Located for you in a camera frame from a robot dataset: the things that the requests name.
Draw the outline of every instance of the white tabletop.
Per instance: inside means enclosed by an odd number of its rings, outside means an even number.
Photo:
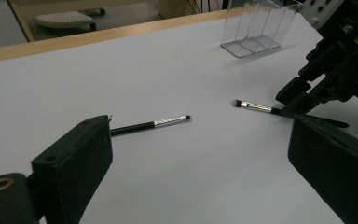
[[[31,160],[80,121],[111,128],[191,115],[178,125],[113,138],[114,161],[81,223],[341,223],[288,162],[292,121],[235,108],[280,106],[276,93],[320,40],[299,16],[283,46],[237,59],[209,21],[0,62],[0,175]],[[358,99],[312,115],[348,122]]]

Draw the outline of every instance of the clear acrylic holder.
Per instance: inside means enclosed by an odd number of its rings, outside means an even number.
[[[284,0],[231,0],[220,45],[237,57],[280,47],[296,5]]]

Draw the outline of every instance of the silver ferrule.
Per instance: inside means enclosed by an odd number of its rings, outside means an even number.
[[[157,127],[160,127],[160,126],[163,126],[163,125],[172,124],[172,123],[179,122],[179,121],[182,121],[182,120],[187,120],[187,117],[182,116],[182,117],[174,118],[174,119],[158,119],[158,120],[155,120],[153,122],[155,124],[155,127],[157,128]]]
[[[244,108],[247,108],[247,109],[253,109],[253,110],[267,112],[267,113],[270,113],[272,110],[272,108],[270,106],[257,105],[257,104],[249,103],[249,102],[242,102],[241,106]]]

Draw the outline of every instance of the brush bristles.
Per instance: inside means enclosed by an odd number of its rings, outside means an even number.
[[[235,107],[241,108],[242,107],[242,101],[235,100],[235,101],[232,102],[232,105],[235,106]]]

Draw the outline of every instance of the makeup brush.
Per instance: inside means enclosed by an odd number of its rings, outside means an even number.
[[[270,113],[273,115],[279,115],[279,116],[284,116],[281,113],[281,110],[279,108],[274,108],[271,106],[266,106],[266,105],[258,105],[258,104],[254,104],[254,103],[250,103],[250,102],[246,102],[246,101],[240,101],[240,100],[235,100],[232,102],[232,105],[238,108],[243,108],[243,109],[252,109],[252,110],[256,110],[256,111],[261,111],[261,112],[265,112],[265,113]],[[314,119],[320,119],[323,120],[326,123],[329,123],[331,125],[334,125],[338,128],[348,128],[350,125],[345,123],[345,122],[341,122],[341,121],[337,121],[337,120],[333,120],[333,119],[323,119],[323,118],[319,118],[319,117],[314,117],[314,116],[310,116],[310,115],[305,115],[308,116],[310,118],[314,118]]]
[[[174,118],[174,119],[158,119],[158,120],[147,122],[147,123],[135,124],[135,125],[131,125],[128,127],[122,127],[122,128],[116,128],[116,129],[110,130],[110,136],[113,137],[113,136],[117,136],[117,135],[121,135],[121,134],[125,134],[125,133],[135,133],[135,132],[145,131],[145,130],[149,130],[149,129],[155,129],[160,126],[169,125],[169,124],[173,124],[173,123],[188,120],[188,119],[191,119],[191,116],[186,115],[186,116],[182,116],[182,117],[178,117],[178,118]]]

